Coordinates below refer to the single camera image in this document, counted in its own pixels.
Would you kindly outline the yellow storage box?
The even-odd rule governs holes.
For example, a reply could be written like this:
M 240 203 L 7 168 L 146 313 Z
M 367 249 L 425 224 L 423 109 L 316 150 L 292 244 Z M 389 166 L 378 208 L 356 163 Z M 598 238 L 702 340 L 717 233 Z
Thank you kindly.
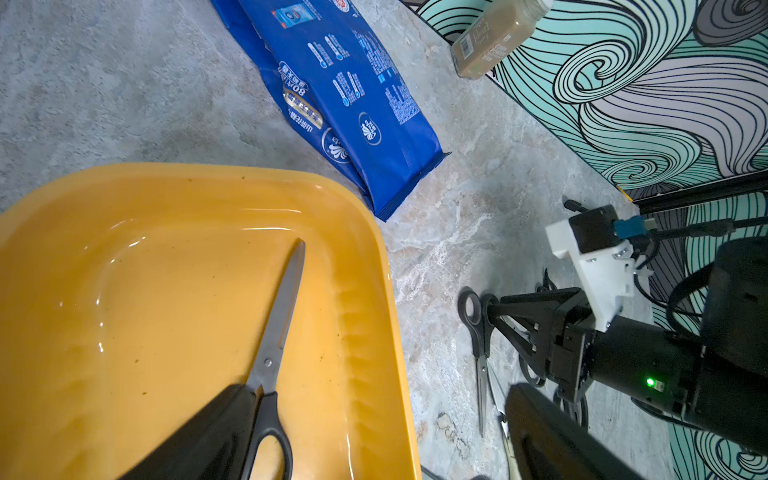
M 115 164 L 1 216 L 1 475 L 117 479 L 248 376 L 293 246 L 277 383 L 297 479 L 417 479 L 385 245 L 287 170 Z

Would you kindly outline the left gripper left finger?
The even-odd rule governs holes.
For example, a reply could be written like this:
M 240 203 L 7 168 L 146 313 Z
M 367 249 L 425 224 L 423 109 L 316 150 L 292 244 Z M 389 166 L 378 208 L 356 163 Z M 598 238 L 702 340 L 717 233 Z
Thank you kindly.
M 239 479 L 255 411 L 255 394 L 230 385 L 123 477 Z

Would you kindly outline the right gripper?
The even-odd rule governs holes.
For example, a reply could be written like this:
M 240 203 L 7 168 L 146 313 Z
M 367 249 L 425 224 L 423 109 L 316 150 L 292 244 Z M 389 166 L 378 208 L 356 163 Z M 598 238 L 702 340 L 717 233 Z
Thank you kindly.
M 557 384 L 562 400 L 577 404 L 590 384 L 585 366 L 595 318 L 579 288 L 482 299 L 483 316 L 538 378 Z

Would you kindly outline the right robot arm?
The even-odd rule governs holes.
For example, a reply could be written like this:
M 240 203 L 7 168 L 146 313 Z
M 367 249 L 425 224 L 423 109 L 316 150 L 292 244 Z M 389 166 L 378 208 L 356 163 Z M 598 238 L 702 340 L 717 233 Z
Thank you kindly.
M 712 263 L 681 281 L 671 305 L 704 290 L 700 327 L 672 310 L 658 327 L 622 316 L 598 331 L 584 291 L 568 288 L 478 299 L 486 334 L 501 333 L 537 378 L 572 410 L 593 383 L 657 417 L 767 451 L 767 241 L 722 244 Z

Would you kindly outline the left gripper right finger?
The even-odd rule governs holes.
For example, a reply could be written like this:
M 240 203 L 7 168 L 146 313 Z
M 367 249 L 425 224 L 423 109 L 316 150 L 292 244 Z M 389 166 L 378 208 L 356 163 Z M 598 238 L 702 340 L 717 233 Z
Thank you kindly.
M 639 477 L 529 384 L 510 387 L 505 413 L 523 479 Z

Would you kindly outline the black scissors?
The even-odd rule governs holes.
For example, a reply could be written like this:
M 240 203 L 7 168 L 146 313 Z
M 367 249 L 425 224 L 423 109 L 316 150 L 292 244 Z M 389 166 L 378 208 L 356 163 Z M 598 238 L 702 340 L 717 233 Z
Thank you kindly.
M 305 253 L 305 242 L 298 240 L 284 269 L 246 382 L 246 386 L 254 394 L 261 393 L 261 396 L 256 402 L 248 451 L 241 473 L 242 479 L 251 477 L 259 445 L 266 437 L 275 438 L 281 447 L 282 478 L 292 477 L 293 453 L 290 440 L 279 419 L 277 379 L 298 298 Z
M 481 297 L 469 287 L 464 287 L 457 300 L 457 310 L 461 322 L 469 331 L 472 352 L 475 359 L 476 395 L 478 411 L 478 429 L 480 436 L 485 434 L 487 418 L 488 358 L 490 341 L 494 327 L 487 316 L 487 305 Z

